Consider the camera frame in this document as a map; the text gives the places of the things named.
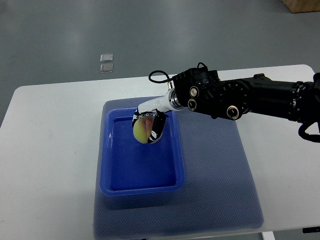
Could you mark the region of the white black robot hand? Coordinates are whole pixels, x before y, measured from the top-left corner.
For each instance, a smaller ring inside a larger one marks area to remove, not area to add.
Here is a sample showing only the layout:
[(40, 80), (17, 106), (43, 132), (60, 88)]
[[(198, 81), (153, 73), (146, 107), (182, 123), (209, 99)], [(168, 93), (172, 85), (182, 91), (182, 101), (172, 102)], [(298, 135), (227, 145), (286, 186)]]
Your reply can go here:
[(155, 117), (152, 129), (158, 134), (163, 134), (166, 123), (166, 113), (180, 111), (183, 107), (179, 104), (175, 89), (169, 89), (164, 96), (157, 97), (138, 105), (132, 118), (132, 128), (135, 122), (142, 117)]

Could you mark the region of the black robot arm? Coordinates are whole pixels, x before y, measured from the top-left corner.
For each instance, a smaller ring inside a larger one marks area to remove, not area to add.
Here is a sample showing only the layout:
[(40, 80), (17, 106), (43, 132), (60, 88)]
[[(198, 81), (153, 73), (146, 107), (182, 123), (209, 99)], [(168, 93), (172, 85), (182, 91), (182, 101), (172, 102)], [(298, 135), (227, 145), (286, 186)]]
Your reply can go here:
[(318, 134), (306, 130), (320, 122), (320, 75), (308, 82), (274, 81), (263, 73), (221, 81), (216, 70), (199, 62), (164, 82), (174, 86), (173, 105), (192, 112), (238, 120), (249, 112), (298, 122), (298, 135), (318, 143)]

